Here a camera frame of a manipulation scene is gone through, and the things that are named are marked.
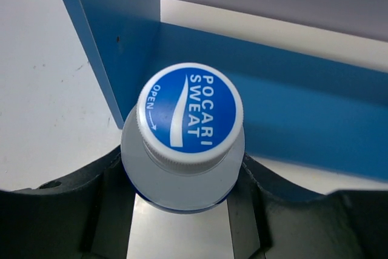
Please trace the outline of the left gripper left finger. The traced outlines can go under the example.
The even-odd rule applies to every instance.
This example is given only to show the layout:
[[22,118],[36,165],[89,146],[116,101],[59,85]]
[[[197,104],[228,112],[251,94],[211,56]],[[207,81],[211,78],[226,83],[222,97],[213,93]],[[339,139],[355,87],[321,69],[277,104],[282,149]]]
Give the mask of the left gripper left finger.
[[135,190],[117,147],[37,189],[1,191],[1,258],[126,258]]

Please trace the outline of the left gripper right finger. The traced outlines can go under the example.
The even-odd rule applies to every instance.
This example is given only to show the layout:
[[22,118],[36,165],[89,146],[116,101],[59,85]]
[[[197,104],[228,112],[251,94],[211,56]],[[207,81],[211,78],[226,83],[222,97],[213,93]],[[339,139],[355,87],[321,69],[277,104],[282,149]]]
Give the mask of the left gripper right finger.
[[227,198],[235,258],[386,258],[387,192],[313,192],[245,155]]

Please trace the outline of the Pocari Sweat bottle front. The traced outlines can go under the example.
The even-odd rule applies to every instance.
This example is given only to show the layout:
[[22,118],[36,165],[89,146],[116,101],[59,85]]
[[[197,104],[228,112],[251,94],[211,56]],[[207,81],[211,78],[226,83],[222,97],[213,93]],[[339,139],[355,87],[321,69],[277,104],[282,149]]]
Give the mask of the Pocari Sweat bottle front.
[[122,129],[121,159],[137,193],[174,213],[225,200],[245,152],[242,104],[231,80],[204,64],[153,75]]

